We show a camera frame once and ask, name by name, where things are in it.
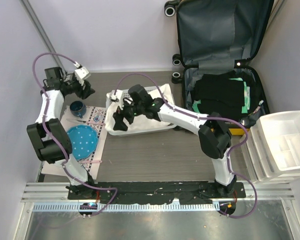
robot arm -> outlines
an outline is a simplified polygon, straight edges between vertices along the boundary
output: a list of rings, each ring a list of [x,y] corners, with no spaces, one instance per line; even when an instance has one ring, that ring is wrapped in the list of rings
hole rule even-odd
[[[231,133],[223,121],[200,119],[201,117],[220,117],[218,113],[208,116],[172,104],[168,106],[160,97],[152,99],[139,84],[131,87],[128,93],[131,99],[123,98],[123,93],[120,90],[117,90],[116,93],[112,91],[109,96],[113,102],[119,102],[119,107],[113,114],[114,130],[127,131],[128,126],[123,119],[132,124],[134,117],[145,115],[148,119],[173,123],[193,132],[199,137],[202,151],[212,159],[215,183],[219,192],[228,194],[233,191],[237,178],[229,172],[226,157],[231,146]]]
[[[27,133],[36,152],[37,157],[41,161],[46,161],[49,164],[54,164],[57,167],[65,168],[65,170],[75,179],[94,186],[89,173],[84,169],[74,158],[72,154],[72,144],[69,136],[60,123],[62,106],[66,95],[75,93],[79,98],[86,99],[93,94],[95,90],[91,88],[90,83],[86,80],[90,74],[85,67],[76,69],[74,73],[63,75],[60,67],[48,68],[45,70],[47,79],[43,81],[44,89],[49,98],[49,105],[46,112],[45,124],[52,135],[64,147],[68,161],[65,163],[64,153],[59,146],[49,139],[43,127],[43,116],[47,105],[47,98],[41,92],[42,106],[39,117],[34,124],[27,126]],[[94,194],[94,191],[81,185],[80,182],[69,177],[69,189],[78,195],[89,196]]]

suitcase lid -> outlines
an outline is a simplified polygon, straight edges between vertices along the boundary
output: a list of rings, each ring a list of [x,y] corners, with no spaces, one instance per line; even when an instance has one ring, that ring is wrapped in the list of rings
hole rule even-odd
[[[181,1],[177,29],[182,64],[213,72],[232,70],[236,62],[252,60],[273,4],[274,0]]]

black suitcase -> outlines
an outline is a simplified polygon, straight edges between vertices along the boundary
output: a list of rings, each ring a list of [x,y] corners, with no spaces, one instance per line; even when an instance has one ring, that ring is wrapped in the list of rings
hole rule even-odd
[[[270,113],[260,77],[248,63],[259,51],[273,4],[274,0],[174,0],[165,4],[166,16],[176,14],[180,54],[172,62],[182,64],[184,71],[182,77],[172,74],[172,82],[182,83],[184,108],[193,110],[191,91],[204,74],[235,71],[253,77],[260,98],[256,111],[237,121],[249,128]],[[243,133],[234,124],[229,127],[234,135]]]

blue polka dot plate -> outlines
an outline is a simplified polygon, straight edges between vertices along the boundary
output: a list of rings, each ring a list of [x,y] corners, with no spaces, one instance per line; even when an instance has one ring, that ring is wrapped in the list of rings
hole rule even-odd
[[[71,127],[66,133],[72,144],[72,154],[77,161],[89,157],[96,150],[98,134],[92,127],[78,125]]]

green fabric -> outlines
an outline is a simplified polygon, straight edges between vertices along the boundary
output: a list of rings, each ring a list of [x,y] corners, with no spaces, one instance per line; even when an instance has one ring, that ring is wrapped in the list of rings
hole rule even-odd
[[[201,100],[199,100],[199,101],[194,101],[193,102],[193,105],[192,105],[192,109],[193,109],[193,111],[195,111],[196,113],[200,113],[200,111],[199,111],[199,109],[198,109],[198,104],[201,104]]]
[[[238,78],[229,78],[229,80],[243,81],[241,77]],[[241,113],[247,114],[250,109],[250,87],[247,86],[247,83],[244,81],[244,106],[242,107]]]

